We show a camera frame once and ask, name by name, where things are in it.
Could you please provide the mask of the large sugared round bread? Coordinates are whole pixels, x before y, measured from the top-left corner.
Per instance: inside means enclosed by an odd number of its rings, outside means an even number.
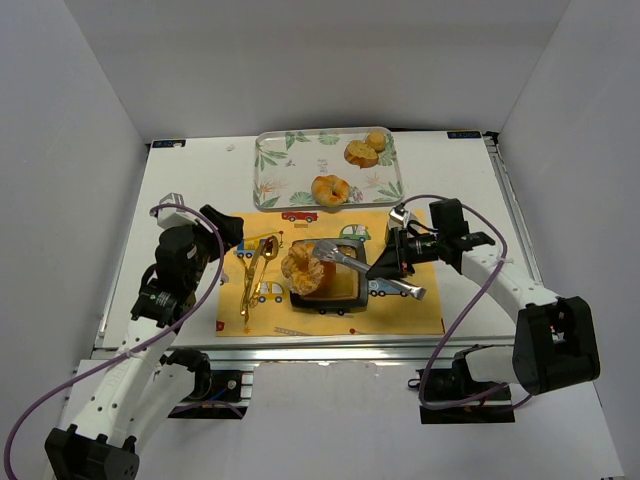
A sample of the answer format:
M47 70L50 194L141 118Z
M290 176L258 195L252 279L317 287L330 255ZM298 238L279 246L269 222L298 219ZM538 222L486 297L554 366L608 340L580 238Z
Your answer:
M290 291L307 296L326 287L336 275L336 265L313 254L316 242L296 241L281 261L281 272Z

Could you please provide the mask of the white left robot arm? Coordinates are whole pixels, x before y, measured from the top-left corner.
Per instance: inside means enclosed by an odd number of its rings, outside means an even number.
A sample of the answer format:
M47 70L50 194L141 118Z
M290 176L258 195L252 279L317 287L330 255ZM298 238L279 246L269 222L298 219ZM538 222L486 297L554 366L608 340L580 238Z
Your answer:
M121 346L98 367L103 377L81 411L45 441L57 479L135 478L159 425L181 401L210 394L208 356L171 346L205 300L196 293L205 270L221 266L241 243L244 221L209 205L192 210L171 203L152 214L162 232Z

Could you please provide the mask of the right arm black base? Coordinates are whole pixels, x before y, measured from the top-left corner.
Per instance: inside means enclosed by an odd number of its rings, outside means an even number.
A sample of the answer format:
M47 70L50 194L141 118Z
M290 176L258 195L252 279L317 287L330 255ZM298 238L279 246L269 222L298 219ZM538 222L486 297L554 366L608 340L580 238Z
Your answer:
M461 401L496 387L494 382L475 382L461 367L433 369L425 387L425 400L435 405ZM422 425L508 424L515 422L509 387L475 402L443 410L419 407Z

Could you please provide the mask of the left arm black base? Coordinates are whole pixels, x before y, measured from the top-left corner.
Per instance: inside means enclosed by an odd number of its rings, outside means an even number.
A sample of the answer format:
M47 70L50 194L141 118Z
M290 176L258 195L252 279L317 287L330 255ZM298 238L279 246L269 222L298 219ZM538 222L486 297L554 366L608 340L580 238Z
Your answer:
M248 410L245 373L216 369L209 357L195 349L181 348L163 354L161 366L181 365L193 378L193 389L169 414L170 419L240 420Z

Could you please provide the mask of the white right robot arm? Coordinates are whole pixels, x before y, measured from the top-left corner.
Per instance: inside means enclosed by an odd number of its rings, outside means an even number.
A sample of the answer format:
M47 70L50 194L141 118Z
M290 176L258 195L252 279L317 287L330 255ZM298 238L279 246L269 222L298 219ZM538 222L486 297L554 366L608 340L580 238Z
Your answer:
M508 246L494 227L471 230L469 207L437 198L425 226L400 203L391 209L384 250L367 272L370 280L403 280L418 264L441 261L479 286L476 305L489 296L514 322L511 345L477 345L457 353L447 387L460 398L482 388L518 384L533 396L596 380L601 364L588 303L562 297L508 260Z

